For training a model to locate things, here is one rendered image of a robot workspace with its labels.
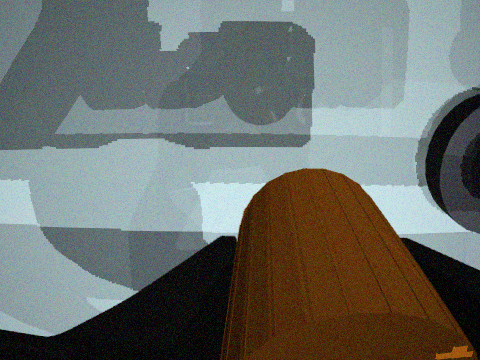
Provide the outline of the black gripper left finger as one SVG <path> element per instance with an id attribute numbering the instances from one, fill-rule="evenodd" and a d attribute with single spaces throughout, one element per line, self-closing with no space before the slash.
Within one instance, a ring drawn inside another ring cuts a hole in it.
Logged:
<path id="1" fill-rule="evenodd" d="M 220 360 L 236 236 L 220 235 L 115 307 L 59 335 L 0 329 L 0 360 Z"/>

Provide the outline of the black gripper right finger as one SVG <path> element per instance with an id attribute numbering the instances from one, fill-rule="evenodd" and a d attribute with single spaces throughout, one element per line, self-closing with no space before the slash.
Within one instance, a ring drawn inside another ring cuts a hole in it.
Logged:
<path id="1" fill-rule="evenodd" d="M 437 295 L 463 329 L 480 360 L 480 269 L 433 251 L 409 237 L 400 237 L 421 271 L 431 280 Z"/>

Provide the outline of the orange knob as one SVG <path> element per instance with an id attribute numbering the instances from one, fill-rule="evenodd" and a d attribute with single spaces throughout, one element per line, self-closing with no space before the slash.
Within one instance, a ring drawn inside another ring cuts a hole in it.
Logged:
<path id="1" fill-rule="evenodd" d="M 220 360 L 479 360 L 371 195 L 300 169 L 237 233 Z"/>

